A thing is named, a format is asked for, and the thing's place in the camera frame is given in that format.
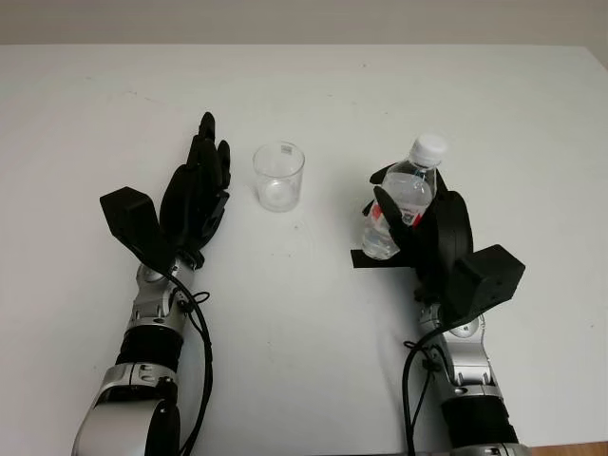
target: robotic arm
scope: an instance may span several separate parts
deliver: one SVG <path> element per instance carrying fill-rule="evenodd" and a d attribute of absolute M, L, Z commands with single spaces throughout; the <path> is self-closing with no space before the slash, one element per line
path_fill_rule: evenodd
<path fill-rule="evenodd" d="M 375 173 L 374 195 L 401 252 L 387 261 L 352 251 L 355 267 L 409 266 L 421 286 L 414 297 L 423 305 L 424 336 L 411 346 L 402 389 L 408 454 L 414 454 L 409 410 L 409 369 L 417 352 L 435 371 L 442 413 L 454 456 L 527 455 L 520 445 L 484 348 L 484 312 L 509 300 L 524 266 L 500 245 L 473 251 L 473 238 L 462 197 L 448 191 L 438 174 L 438 191 L 421 222 L 411 228 L 389 194 L 377 186 L 388 167 Z"/>
<path fill-rule="evenodd" d="M 142 262 L 115 366 L 76 436 L 73 456 L 170 456 L 190 454 L 209 401 L 213 372 L 211 341 L 198 295 L 188 291 L 224 213 L 230 183 L 230 148 L 215 146 L 215 120 L 206 113 L 186 164 L 173 175 L 161 204 L 125 187 L 101 197 L 110 231 Z M 193 319 L 194 313 L 199 326 Z M 205 352 L 203 397 L 192 433 L 180 448 L 178 363 L 186 319 L 200 334 Z"/>

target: silver metal joint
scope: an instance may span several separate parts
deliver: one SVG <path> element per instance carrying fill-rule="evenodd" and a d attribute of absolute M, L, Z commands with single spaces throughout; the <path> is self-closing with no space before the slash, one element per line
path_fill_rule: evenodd
<path fill-rule="evenodd" d="M 165 366 L 152 363 L 123 363 L 112 366 L 105 372 L 104 381 L 99 388 L 97 397 L 107 390 L 116 387 L 152 387 L 155 388 L 160 382 L 171 382 L 178 384 L 178 375 Z"/>
<path fill-rule="evenodd" d="M 176 259 L 171 275 L 186 288 L 192 286 L 194 272 L 183 261 Z M 139 292 L 133 301 L 133 310 L 127 330 L 136 326 L 164 326 L 182 334 L 186 314 L 178 303 L 185 301 L 186 296 L 176 291 L 176 286 L 161 274 L 140 265 L 137 272 Z"/>
<path fill-rule="evenodd" d="M 462 446 L 452 449 L 450 456 L 530 456 L 530 449 L 521 444 Z"/>
<path fill-rule="evenodd" d="M 439 305 L 424 309 L 420 321 L 427 333 L 439 328 Z M 480 315 L 428 343 L 433 361 L 442 366 L 445 373 L 438 382 L 442 401 L 470 395 L 503 397 L 485 353 L 484 335 L 485 320 Z"/>

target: gray wall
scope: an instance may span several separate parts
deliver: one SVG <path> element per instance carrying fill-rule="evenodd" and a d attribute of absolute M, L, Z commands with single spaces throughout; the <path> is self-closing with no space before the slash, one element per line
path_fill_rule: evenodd
<path fill-rule="evenodd" d="M 0 43 L 573 45 L 608 66 L 608 0 L 0 0 Z"/>

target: white bottle cap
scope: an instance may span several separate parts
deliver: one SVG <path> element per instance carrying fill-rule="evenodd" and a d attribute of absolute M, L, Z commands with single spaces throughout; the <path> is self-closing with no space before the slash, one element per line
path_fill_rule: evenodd
<path fill-rule="evenodd" d="M 425 133 L 414 142 L 409 152 L 409 159 L 424 167 L 434 168 L 441 163 L 446 151 L 446 140 L 441 136 Z"/>

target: black rubber sleeve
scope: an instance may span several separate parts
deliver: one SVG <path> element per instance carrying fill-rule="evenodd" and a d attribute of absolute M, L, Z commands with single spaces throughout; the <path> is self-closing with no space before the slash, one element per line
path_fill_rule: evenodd
<path fill-rule="evenodd" d="M 116 364 L 154 363 L 178 370 L 183 339 L 163 326 L 136 326 L 126 332 Z"/>
<path fill-rule="evenodd" d="M 177 456 L 180 453 L 180 412 L 175 404 L 160 402 L 154 410 L 144 456 Z"/>
<path fill-rule="evenodd" d="M 517 444 L 503 400 L 496 396 L 465 396 L 442 404 L 454 448 L 469 445 Z"/>

